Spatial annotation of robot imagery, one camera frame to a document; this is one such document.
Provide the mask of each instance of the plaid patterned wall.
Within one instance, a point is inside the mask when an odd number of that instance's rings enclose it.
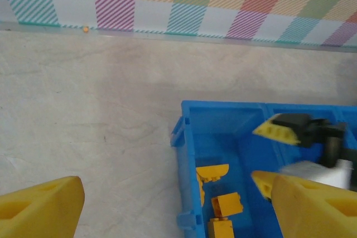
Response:
[[[0,21],[357,47],[357,0],[0,0]]]

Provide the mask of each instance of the blue bin divider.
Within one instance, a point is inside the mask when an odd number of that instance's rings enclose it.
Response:
[[[250,174],[254,170],[276,172],[301,160],[315,161],[322,146],[304,149],[253,135],[252,131],[272,115],[309,113],[332,123],[347,121],[347,144],[350,148],[357,146],[357,108],[214,101],[183,101],[181,106],[182,117],[172,132],[171,145],[177,152],[182,202],[177,224],[185,238],[208,238],[207,223],[214,217],[211,198],[232,192],[240,194],[244,207],[242,213],[229,217],[235,237],[282,237],[272,205],[262,198]],[[196,167],[226,163],[227,175],[217,182],[204,183],[202,207]]]
[[[339,107],[339,113],[340,121],[348,124],[345,146],[357,148],[357,107],[341,106]]]

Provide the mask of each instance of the white lego piece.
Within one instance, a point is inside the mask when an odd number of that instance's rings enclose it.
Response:
[[[302,161],[285,166],[280,170],[280,172],[286,175],[301,177],[342,189],[349,189],[352,162],[339,159],[336,167],[327,168],[320,164]]]

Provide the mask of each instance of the yellow lego slope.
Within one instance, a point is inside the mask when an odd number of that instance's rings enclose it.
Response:
[[[259,135],[268,139],[276,140],[278,142],[290,144],[290,145],[298,145],[300,142],[298,141],[294,131],[288,127],[283,127],[281,125],[274,125],[272,123],[273,119],[280,114],[276,114],[273,117],[269,118],[263,124],[258,126],[253,133],[255,135]]]
[[[79,177],[0,196],[0,238],[70,238],[84,204]]]
[[[272,172],[253,180],[272,199],[284,238],[357,238],[357,193]]]

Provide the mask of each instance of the gray surface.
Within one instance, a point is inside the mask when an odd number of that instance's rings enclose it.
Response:
[[[0,32],[0,193],[78,175],[76,237],[182,237],[183,99],[357,104],[357,54]]]

